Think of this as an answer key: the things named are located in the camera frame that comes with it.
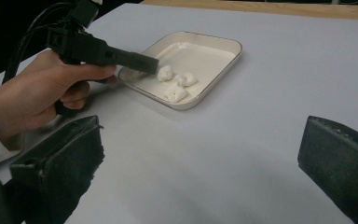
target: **tray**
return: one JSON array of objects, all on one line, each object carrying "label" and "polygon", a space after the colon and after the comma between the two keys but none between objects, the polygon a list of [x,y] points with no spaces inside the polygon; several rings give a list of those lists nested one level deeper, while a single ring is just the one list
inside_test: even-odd
[{"label": "tray", "polygon": [[166,35],[145,50],[144,55],[159,59],[158,69],[169,65],[175,76],[190,72],[197,79],[195,84],[185,87],[188,95],[176,103],[164,96],[175,78],[161,82],[157,75],[127,67],[119,71],[118,78],[130,88],[168,107],[185,110],[201,101],[237,61],[241,50],[238,41],[190,32]]}]

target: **human hand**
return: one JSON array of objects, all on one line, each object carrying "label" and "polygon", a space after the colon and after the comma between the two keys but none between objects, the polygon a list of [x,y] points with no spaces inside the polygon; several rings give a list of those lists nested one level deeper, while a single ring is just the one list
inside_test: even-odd
[{"label": "human hand", "polygon": [[54,104],[58,100],[67,108],[82,108],[90,89],[87,80],[116,83],[115,70],[114,65],[64,64],[52,50],[41,52],[17,76],[0,86],[0,140],[52,121],[57,115]]}]

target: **marshmallow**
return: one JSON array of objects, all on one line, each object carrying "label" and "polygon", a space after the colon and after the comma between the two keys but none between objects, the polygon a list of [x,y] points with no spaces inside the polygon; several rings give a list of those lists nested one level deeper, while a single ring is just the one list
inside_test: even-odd
[{"label": "marshmallow", "polygon": [[169,65],[165,65],[158,70],[157,79],[160,82],[171,80],[173,77],[172,68]]},{"label": "marshmallow", "polygon": [[192,73],[184,73],[183,74],[184,77],[186,77],[186,84],[185,86],[191,86],[193,85],[194,83],[197,82],[197,78],[193,76]]},{"label": "marshmallow", "polygon": [[197,82],[197,79],[191,73],[184,73],[174,78],[174,81],[181,87],[189,87]]},{"label": "marshmallow", "polygon": [[184,75],[178,75],[178,76],[175,76],[173,81],[176,82],[178,84],[178,86],[185,87],[186,83],[187,83],[187,77],[185,77]]},{"label": "marshmallow", "polygon": [[188,91],[183,89],[176,82],[163,93],[167,100],[171,103],[177,103],[188,95]]}]

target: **finger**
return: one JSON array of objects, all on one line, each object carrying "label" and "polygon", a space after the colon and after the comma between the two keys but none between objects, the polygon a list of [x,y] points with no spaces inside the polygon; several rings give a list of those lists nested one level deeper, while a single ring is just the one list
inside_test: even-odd
[{"label": "finger", "polygon": [[97,66],[94,64],[64,65],[57,67],[57,80],[64,81],[65,85],[73,85],[80,80],[101,80],[114,75],[115,65]]},{"label": "finger", "polygon": [[118,82],[118,78],[116,76],[111,76],[106,80],[106,82],[109,84],[115,84]]},{"label": "finger", "polygon": [[61,101],[65,103],[86,98],[89,90],[90,84],[87,81],[79,81],[63,94]]},{"label": "finger", "polygon": [[80,100],[77,100],[77,101],[70,101],[70,102],[64,102],[63,103],[63,105],[66,108],[75,109],[75,110],[83,108],[83,106],[85,104],[86,104],[86,98],[83,98],[83,99],[80,99]]}]

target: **table surface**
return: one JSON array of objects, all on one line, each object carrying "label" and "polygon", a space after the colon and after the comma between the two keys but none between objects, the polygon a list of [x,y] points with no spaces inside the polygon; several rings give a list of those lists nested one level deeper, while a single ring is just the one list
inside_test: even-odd
[{"label": "table surface", "polygon": [[358,20],[126,4],[89,28],[137,52],[178,31],[243,47],[198,105],[92,83],[75,118],[26,134],[32,147],[73,119],[104,126],[104,161],[67,223],[351,223],[296,157],[308,116],[358,131]]}]

